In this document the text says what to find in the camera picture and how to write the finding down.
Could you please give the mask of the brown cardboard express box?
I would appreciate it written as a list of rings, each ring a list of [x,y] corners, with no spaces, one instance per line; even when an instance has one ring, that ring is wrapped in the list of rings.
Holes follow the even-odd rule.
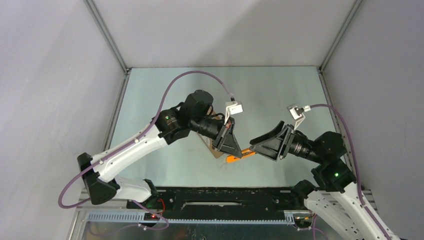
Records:
[[[199,122],[196,130],[198,136],[216,159],[224,155],[224,153],[217,148],[221,138],[220,134],[224,127],[223,118],[224,115],[222,113],[211,111],[211,115],[206,116]]]

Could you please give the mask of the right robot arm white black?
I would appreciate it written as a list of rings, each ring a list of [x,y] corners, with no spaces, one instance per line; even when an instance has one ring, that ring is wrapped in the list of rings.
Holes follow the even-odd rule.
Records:
[[[310,140],[281,121],[252,139],[250,150],[277,161],[291,154],[317,163],[311,170],[316,184],[302,180],[291,188],[291,204],[317,214],[345,240],[398,240],[358,186],[359,179],[342,160],[347,153],[341,134],[327,131]]]

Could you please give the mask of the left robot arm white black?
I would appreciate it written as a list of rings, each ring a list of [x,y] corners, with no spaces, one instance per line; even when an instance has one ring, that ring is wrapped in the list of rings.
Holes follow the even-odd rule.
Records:
[[[214,151],[241,157],[232,116],[243,112],[243,106],[232,99],[225,104],[225,113],[214,113],[213,100],[210,93],[196,90],[185,101],[161,110],[145,129],[119,145],[94,156],[86,152],[79,155],[81,178],[91,204],[123,199],[141,203],[145,208],[156,206],[158,192],[151,180],[124,178],[119,173],[144,156],[186,138],[190,132],[209,138]]]

